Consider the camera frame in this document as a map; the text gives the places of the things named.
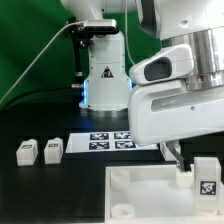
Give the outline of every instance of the white box with black label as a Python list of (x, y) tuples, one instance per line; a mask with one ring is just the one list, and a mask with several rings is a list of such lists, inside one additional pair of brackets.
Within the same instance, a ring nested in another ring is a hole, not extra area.
[(16, 152), (18, 166), (31, 166), (38, 155), (37, 141), (30, 139), (23, 141)]
[(45, 164), (56, 164), (61, 162), (63, 154), (63, 141), (60, 138), (48, 140), (44, 149)]

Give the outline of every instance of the marker sheet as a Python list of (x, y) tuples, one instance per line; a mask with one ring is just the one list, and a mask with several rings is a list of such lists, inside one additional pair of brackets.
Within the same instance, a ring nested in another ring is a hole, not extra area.
[(70, 134), (66, 153), (157, 150), (156, 144), (139, 146), (135, 144), (129, 131), (125, 132), (92, 132)]

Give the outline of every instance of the white tray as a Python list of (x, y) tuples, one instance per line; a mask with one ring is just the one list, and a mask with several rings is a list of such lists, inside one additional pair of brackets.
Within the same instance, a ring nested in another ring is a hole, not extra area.
[[(127, 190), (114, 190), (110, 184), (110, 173), (114, 169), (130, 172)], [(176, 185), (176, 166), (107, 167), (105, 223), (224, 223), (224, 186), (220, 184), (220, 211), (216, 216), (196, 216), (194, 212), (193, 188), (184, 189)], [(117, 204), (129, 204), (135, 216), (128, 219), (111, 217), (111, 208)]]

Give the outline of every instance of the black table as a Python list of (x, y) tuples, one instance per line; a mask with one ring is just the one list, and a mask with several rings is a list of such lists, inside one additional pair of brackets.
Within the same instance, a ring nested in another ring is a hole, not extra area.
[[(81, 116), (72, 103), (21, 104), (0, 113), (0, 222), (104, 222), (105, 167), (165, 163), (159, 150), (94, 152), (63, 156), (59, 165), (44, 163), (49, 139), (70, 133), (126, 131), (128, 118)], [(33, 166), (18, 167), (16, 151), (22, 141), (38, 140)], [(181, 141), (182, 154), (217, 156), (222, 164), (222, 133)]]

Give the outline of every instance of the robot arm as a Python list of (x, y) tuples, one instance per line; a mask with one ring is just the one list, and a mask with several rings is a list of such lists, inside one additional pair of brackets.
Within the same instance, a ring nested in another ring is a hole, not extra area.
[(140, 25), (163, 48), (131, 68), (132, 139), (148, 145), (223, 131), (224, 1), (138, 0), (137, 6)]
[[(125, 0), (61, 0), (61, 3), (79, 21), (102, 20), (104, 13), (125, 11)], [(135, 0), (128, 0), (128, 8), (136, 9)]]

